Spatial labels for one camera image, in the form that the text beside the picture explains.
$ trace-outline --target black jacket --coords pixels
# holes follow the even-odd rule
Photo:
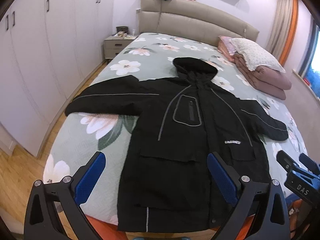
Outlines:
[[[94,84],[67,107],[73,112],[137,115],[118,194],[118,230],[192,232],[221,225],[230,206],[207,169],[216,151],[240,176],[269,182],[258,133],[282,141],[286,125],[257,101],[213,84],[217,69],[195,58],[173,61],[178,76],[124,76]]]

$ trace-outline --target metal screw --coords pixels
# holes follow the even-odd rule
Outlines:
[[[242,180],[243,182],[249,182],[249,181],[250,181],[250,178],[249,178],[248,176],[242,176],[242,177],[241,177],[241,180]]]
[[[275,185],[275,186],[278,186],[280,183],[279,183],[278,180],[273,179],[273,180],[272,180],[272,184]]]
[[[69,181],[71,181],[71,177],[70,176],[65,176],[62,181],[64,183],[68,183]]]
[[[38,187],[38,186],[40,186],[40,185],[41,185],[41,180],[37,180],[37,181],[35,182],[35,186]]]

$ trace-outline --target white wardrobe door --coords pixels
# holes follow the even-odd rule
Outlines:
[[[76,0],[76,52],[84,77],[102,61],[96,42],[97,6],[97,0]]]
[[[0,22],[0,122],[25,149],[36,156],[49,123],[29,100],[14,58],[10,30],[6,29],[5,16]]]
[[[51,62],[66,97],[83,80],[76,61],[75,0],[45,0]]]
[[[103,41],[112,35],[113,0],[99,0],[97,21],[97,43],[103,51]]]
[[[13,48],[23,79],[41,113],[50,123],[66,97],[50,61],[45,30],[44,0],[15,0]]]

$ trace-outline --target beige leather headboard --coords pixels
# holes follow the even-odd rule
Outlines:
[[[141,0],[140,33],[164,33],[218,46],[218,36],[256,41],[259,31],[224,11],[189,0]]]

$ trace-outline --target bed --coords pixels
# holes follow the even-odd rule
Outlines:
[[[261,136],[268,155],[270,175],[281,183],[284,195],[285,170],[276,162],[283,149],[297,163],[306,148],[297,126],[283,101],[254,89],[217,51],[218,36],[246,37],[253,41],[258,31],[238,18],[215,8],[187,0],[141,0],[140,32],[135,41],[116,56],[92,84],[125,75],[141,80],[177,76],[172,60],[194,57],[218,69],[212,80],[240,99],[257,100],[267,114],[287,125],[289,139],[272,141]],[[88,201],[81,205],[86,215],[117,225],[117,192],[131,132],[137,117],[108,114],[70,114],[53,143],[44,182],[60,181],[73,175],[96,151],[107,163]]]

